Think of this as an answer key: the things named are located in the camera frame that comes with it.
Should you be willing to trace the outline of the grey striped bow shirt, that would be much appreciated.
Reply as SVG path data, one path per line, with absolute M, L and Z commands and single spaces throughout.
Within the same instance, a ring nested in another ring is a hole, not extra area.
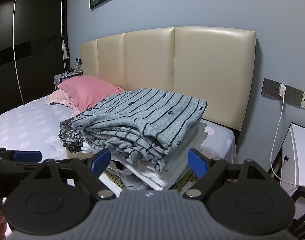
M 163 171 L 197 134 L 206 100 L 160 89 L 113 94 L 77 115 L 72 127 L 91 149 L 116 152 L 130 164 L 141 160 Z

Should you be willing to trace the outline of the tan striped folded garment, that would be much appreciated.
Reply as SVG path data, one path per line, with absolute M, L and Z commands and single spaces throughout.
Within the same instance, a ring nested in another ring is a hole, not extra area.
M 194 183 L 196 183 L 199 178 L 191 170 L 184 170 L 182 174 L 177 178 L 177 180 L 172 185 L 160 185 L 155 184 L 153 186 L 148 185 L 140 178 L 134 174 L 126 175 L 120 172 L 115 172 L 112 169 L 104 171 L 103 175 L 100 176 L 100 180 L 107 184 L 107 186 L 112 186 L 116 191 L 123 190 L 177 190 L 178 192 L 183 191 L 184 189 L 189 188 Z

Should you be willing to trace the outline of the grey pink-dotted bed sheet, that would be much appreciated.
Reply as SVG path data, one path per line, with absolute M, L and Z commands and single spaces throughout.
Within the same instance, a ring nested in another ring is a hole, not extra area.
M 0 115 L 0 147 L 8 150 L 40 151 L 43 159 L 87 158 L 92 154 L 69 152 L 60 141 L 59 124 L 72 117 L 73 110 L 61 104 L 47 105 L 47 96 Z M 207 120 L 206 139 L 199 151 L 209 158 L 237 161 L 233 132 Z

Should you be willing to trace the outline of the dark floral folded garment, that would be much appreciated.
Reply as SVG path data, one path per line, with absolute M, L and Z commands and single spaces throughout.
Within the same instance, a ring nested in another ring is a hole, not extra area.
M 80 131 L 75 130 L 72 127 L 72 122 L 74 118 L 69 118 L 60 122 L 59 124 L 59 139 L 63 146 L 69 150 L 71 153 L 76 153 L 81 151 L 81 147 L 84 142 L 84 137 Z

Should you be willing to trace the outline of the white folded garment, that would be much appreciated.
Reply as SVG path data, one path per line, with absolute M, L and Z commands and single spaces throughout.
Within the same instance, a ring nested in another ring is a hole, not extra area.
M 207 124 L 201 120 L 195 132 L 188 133 L 188 138 L 182 146 L 171 155 L 165 167 L 160 171 L 144 159 L 135 164 L 130 164 L 119 156 L 112 153 L 112 160 L 106 172 L 108 178 L 118 176 L 128 190 L 168 190 L 180 178 L 188 164 L 188 151 L 191 148 L 199 148 L 207 137 L 205 132 Z

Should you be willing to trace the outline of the pink pillow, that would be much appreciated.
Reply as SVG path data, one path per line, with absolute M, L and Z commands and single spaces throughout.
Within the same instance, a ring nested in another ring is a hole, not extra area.
M 55 92 L 50 94 L 46 104 L 61 104 L 73 110 L 76 116 L 94 106 L 101 100 L 124 90 L 113 83 L 98 77 L 80 75 L 60 83 Z

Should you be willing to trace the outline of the grey bedside table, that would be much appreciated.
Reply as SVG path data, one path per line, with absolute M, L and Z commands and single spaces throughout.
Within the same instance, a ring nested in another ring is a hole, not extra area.
M 54 86 L 55 89 L 57 89 L 57 86 L 61 83 L 63 83 L 64 81 L 75 77 L 75 76 L 80 76 L 82 75 L 82 72 L 76 72 L 74 69 L 70 69 L 69 71 L 62 73 L 62 74 L 57 74 L 54 75 Z

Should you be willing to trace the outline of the white black bedside cabinet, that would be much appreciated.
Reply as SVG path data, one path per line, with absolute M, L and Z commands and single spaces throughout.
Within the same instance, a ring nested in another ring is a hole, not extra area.
M 290 124 L 268 173 L 295 203 L 290 233 L 297 239 L 305 239 L 305 127 Z

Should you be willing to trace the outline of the beige padded headboard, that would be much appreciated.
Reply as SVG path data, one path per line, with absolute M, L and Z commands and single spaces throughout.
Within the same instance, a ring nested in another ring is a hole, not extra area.
M 206 100 L 204 119 L 241 130 L 255 50 L 252 30 L 168 27 L 97 38 L 80 53 L 85 75 L 125 90 L 155 88 Z

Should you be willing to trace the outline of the white charger plug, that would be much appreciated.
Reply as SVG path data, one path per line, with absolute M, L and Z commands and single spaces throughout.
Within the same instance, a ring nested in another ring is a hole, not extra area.
M 286 92 L 286 86 L 282 83 L 280 83 L 279 88 L 278 88 L 278 94 L 280 97 L 284 97 L 285 96 L 285 92 Z

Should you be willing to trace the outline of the dark sliding wardrobe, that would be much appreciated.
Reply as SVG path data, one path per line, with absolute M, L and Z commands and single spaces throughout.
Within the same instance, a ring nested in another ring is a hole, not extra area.
M 67 0 L 0 0 L 0 114 L 52 93 L 69 68 Z

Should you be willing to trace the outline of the dark wall socket panel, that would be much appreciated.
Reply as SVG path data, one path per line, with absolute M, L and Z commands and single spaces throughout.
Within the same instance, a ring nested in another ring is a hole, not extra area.
M 300 108 L 303 98 L 303 91 L 288 85 L 284 86 L 285 92 L 284 96 L 282 96 L 281 83 L 264 78 L 262 86 L 262 95 L 264 97 L 280 101 L 282 101 L 282 98 L 284 98 L 285 103 Z

